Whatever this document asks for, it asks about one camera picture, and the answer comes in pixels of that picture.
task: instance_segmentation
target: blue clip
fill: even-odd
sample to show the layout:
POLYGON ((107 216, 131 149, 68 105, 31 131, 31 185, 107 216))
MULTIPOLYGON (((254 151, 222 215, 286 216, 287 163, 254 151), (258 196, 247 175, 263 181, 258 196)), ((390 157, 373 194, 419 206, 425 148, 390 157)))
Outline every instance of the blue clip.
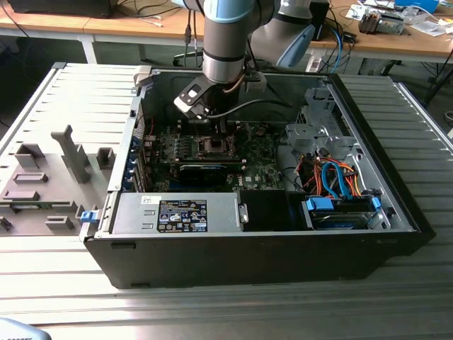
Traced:
POLYGON ((84 211, 80 217, 82 223, 97 223, 99 210, 87 210, 84 211))
POLYGON ((327 197, 313 197, 306 201, 306 207, 311 210, 333 210, 333 203, 327 197))
POLYGON ((378 197, 373 197, 371 199, 371 203, 373 203, 374 209, 378 210, 382 206, 381 201, 378 199, 378 197))

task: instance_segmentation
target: blue cable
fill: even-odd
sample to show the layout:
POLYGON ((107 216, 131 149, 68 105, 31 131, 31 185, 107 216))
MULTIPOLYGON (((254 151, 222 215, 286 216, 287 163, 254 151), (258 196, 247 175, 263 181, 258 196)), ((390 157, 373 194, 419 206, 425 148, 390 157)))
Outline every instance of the blue cable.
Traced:
POLYGON ((341 50, 343 49, 343 46, 341 44, 341 38, 340 38, 340 35, 338 34, 338 32, 336 30, 334 30, 332 27, 329 26, 329 28, 331 29, 331 31, 335 34, 335 36, 337 37, 337 41, 338 41, 338 56, 337 56, 337 61, 335 63, 335 66, 333 67, 331 73, 334 73, 334 71, 337 69, 338 67, 338 63, 340 62, 340 58, 341 58, 341 50))
POLYGON ((336 194, 335 191, 333 191, 332 189, 329 188, 328 184, 327 184, 327 178, 326 178, 326 175, 327 175, 327 170, 328 170, 328 167, 329 165, 333 165, 337 171, 337 175, 338 175, 338 184, 340 184, 340 190, 341 190, 341 193, 343 194, 343 196, 345 196, 346 198, 349 198, 351 199, 352 196, 348 190, 348 187, 345 185, 345 182, 343 180, 343 172, 341 171, 341 168, 338 166, 338 164, 335 164, 331 161, 327 162, 324 164, 323 166, 323 171, 321 172, 321 179, 322 179, 322 182, 323 182, 323 187, 334 197, 334 198, 338 198, 338 195, 336 194))

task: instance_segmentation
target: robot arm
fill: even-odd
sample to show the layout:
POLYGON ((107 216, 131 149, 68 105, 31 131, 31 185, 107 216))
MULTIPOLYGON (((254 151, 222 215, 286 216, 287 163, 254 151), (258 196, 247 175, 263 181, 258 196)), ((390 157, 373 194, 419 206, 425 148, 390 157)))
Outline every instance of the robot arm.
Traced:
POLYGON ((247 39, 254 54, 281 67, 302 58, 314 34, 310 0, 173 0, 205 13, 203 75, 174 103, 189 118, 227 111, 237 103, 244 78, 247 39))

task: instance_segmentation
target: motherboard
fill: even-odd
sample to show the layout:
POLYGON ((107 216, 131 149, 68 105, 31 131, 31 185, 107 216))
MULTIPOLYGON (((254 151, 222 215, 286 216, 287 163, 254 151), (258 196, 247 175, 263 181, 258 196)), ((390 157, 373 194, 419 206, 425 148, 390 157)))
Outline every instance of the motherboard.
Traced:
POLYGON ((153 192, 234 192, 283 189, 275 162, 281 130, 235 122, 213 135, 195 124, 156 129, 149 158, 153 192))

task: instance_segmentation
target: warning label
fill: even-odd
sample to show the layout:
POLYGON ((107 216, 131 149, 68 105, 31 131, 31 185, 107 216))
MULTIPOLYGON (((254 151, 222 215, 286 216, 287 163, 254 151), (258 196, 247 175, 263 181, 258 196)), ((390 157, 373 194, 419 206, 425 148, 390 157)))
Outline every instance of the warning label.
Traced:
POLYGON ((159 232, 207 232, 206 200, 161 200, 159 232))

